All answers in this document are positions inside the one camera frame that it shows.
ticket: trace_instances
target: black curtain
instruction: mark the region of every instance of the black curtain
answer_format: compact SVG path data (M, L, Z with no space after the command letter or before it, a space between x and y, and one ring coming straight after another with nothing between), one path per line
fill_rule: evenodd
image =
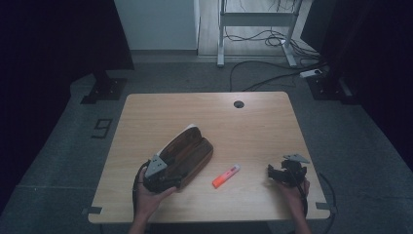
M70 99L70 84L133 64L113 0L14 0L2 2L0 14L3 210Z
M331 86L344 79L411 170L412 7L407 0L315 0L302 34L327 60Z

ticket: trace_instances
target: cable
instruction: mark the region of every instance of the cable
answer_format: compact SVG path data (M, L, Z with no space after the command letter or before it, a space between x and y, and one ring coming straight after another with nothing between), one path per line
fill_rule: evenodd
M256 38L256 37L258 37L258 36L260 36L261 34L266 33L266 32L271 33L271 35L269 35L269 36L266 37L266 38ZM226 34L225 38L228 38L230 41L233 41L233 42L240 42L240 41L265 41L265 45L271 46L271 47L279 47L279 46L282 46L282 40L284 40L284 38L285 38L285 35L283 35L282 33L279 33L279 32L277 32L277 31L274 31L274 30L273 30L273 27L271 27L269 30L261 31L261 32L259 32L258 34L253 35L253 36L250 36L250 37L241 37L241 36L237 36L237 35L229 35L229 34L228 34L228 31L227 31L227 28L225 27L225 34ZM278 41L277 44L274 44L274 43L272 42L272 40L277 40L277 41ZM317 59L317 60L320 59L320 56L319 56L319 55L314 55L314 54L317 54L317 53L318 53L317 51L313 51L313 50L308 50L308 49L301 48L301 47L298 45L297 41L295 41L295 40L293 40L293 39L290 39L290 46L291 46L291 48L293 49L293 51L294 51L297 55L299 55L299 56L302 56L302 57L305 57L305 58L309 58L309 59Z
M303 204L303 208L304 208L304 216L307 216L307 212L309 210L309 204L307 202L307 195L306 193L303 191L303 188L301 187L301 185L298 183L297 178L295 177L294 173L291 171L291 169L287 168L287 170L289 171L289 173L291 174L292 178L294 179L295 185L298 188L298 191L300 191L300 195L301 195L301 203Z
M277 12L280 10L280 5L282 4L282 0L279 0L279 5L277 6Z
M280 8L284 9L284 11L289 11L291 9L291 12L294 11L294 6L295 6L295 0L293 0L291 6L289 6L288 8L286 7L286 3L288 2L288 0L285 1L284 7L281 6L281 3L279 3L278 7L277 7L277 12L279 11Z
M246 12L245 8L243 7L243 2L241 0L240 0L240 6L244 10L244 12Z
M328 188L331 190L331 194L333 196L333 208L337 209L337 200L336 200L334 189L331 186L331 183L328 181L328 179L323 174L319 174L319 176L321 176L322 179L324 179L325 183L327 183L327 185L328 185ZM331 213L331 220L328 223L328 225L325 227L325 230L324 230L323 234L328 233L328 231L330 230L331 226L334 223L334 220L335 220L335 213Z
M289 73L289 74L284 74L284 75L272 77L272 78L264 80L262 82L253 84L253 85L249 86L248 88L244 89L243 92L248 91L248 90L251 90L253 92L253 91L256 91L257 89L259 89L261 86L266 85L266 84L268 84L272 81L281 79L283 77L298 75L303 71L316 69L316 68L319 68L319 67L322 67L322 66L326 65L326 63L323 62L323 63L316 63L316 64L313 64L313 65L309 65L305 68L298 68L298 67L295 68L295 67L287 67L287 66L278 65L276 63L270 63L270 62L267 62L267 61L259 61L259 60L242 61L242 62L239 62L236 65L234 65L233 68L231 69L231 72L230 72L230 92L233 91L233 73L234 73L234 70L242 64L252 63L252 62L264 63L264 64L268 64L268 65L272 65L272 66L276 66L276 67L280 67L280 68L284 68L284 69L298 70L298 71L293 72L293 73ZM292 79L292 83L293 83L292 87L295 87L294 78Z
M270 12L270 9L276 4L276 1L277 1L277 0L274 0L273 4L271 4L271 6L268 8L267 12Z

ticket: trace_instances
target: desk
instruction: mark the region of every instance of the desk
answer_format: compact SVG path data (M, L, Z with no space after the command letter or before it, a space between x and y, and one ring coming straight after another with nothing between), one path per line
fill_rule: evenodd
M237 100L243 108L234 106ZM214 146L212 158L150 222L289 218L267 166L280 169L287 154L311 157L286 93L150 94L128 96L92 204L102 211L89 214L90 222L132 222L131 187L138 168L192 123ZM236 163L241 170L215 189L212 181ZM316 208L325 197L314 165L306 166L308 218L327 218L329 211Z

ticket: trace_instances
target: metal stand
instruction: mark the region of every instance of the metal stand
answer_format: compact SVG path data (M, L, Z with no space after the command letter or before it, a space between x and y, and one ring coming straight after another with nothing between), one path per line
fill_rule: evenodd
M297 22L302 0L298 0L292 13L226 13L227 0L221 0L221 11L219 14L219 40L218 40L218 62L219 67L224 66L224 28L225 26L287 26L288 33L282 40L282 49L291 67L297 63L292 55L290 41L295 23Z
M81 104L96 104L98 100L119 100L122 90L127 84L125 78L110 79L106 71L94 71L96 82L88 96L84 96Z

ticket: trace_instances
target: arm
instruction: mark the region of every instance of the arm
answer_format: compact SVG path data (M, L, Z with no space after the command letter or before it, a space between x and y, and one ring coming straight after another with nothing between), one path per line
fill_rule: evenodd
M301 195L297 187L288 187L285 184L276 181L278 188L280 189L288 207L291 211L292 220L295 226L296 234L311 234L310 226L304 216L304 207L301 203ZM309 194L310 182L304 180L301 184L303 191L306 195Z
M176 187L169 188L159 194L148 191L142 184L145 172L146 169L143 169L139 175L138 194L136 198L137 211L133 223L131 224L129 234L143 234L146 223L152 213L158 209L159 204L161 204L165 198L176 191Z

